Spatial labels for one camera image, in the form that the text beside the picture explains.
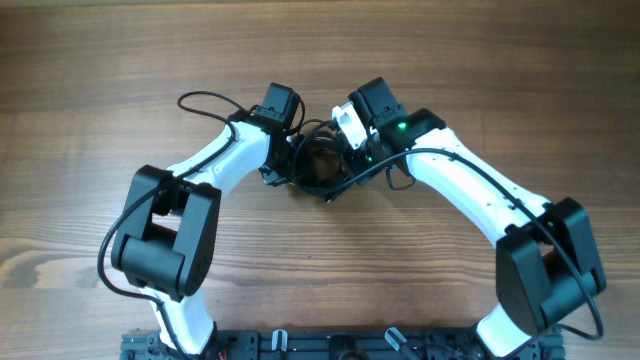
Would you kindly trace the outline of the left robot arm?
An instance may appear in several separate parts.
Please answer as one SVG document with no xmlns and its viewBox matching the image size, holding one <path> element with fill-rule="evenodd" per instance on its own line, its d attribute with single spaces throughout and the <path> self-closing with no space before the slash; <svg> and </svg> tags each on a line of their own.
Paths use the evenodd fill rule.
<svg viewBox="0 0 640 360">
<path fill-rule="evenodd" d="M 147 348 L 161 358 L 215 356 L 217 327 L 200 287 L 214 254 L 221 200 L 253 170 L 270 186 L 287 182 L 288 139 L 303 108 L 293 89 L 272 83 L 261 104 L 224 118 L 223 132 L 196 155 L 168 169 L 145 165 L 134 174 L 97 267 L 103 273 L 109 260 L 135 288 L 111 291 L 153 304 L 161 329 Z"/>
</svg>

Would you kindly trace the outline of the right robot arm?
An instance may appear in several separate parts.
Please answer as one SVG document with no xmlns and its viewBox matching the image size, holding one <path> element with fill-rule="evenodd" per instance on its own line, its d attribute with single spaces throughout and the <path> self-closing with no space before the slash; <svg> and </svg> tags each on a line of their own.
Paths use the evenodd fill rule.
<svg viewBox="0 0 640 360">
<path fill-rule="evenodd" d="M 352 92 L 332 118 L 361 164 L 356 179 L 397 166 L 461 211 L 496 251 L 496 307 L 475 326 L 481 347 L 506 358 L 562 328 L 588 306 L 604 328 L 594 298 L 606 278 L 586 210 L 574 199 L 552 203 L 517 185 L 473 154 L 433 112 L 410 113 L 382 78 Z"/>
</svg>

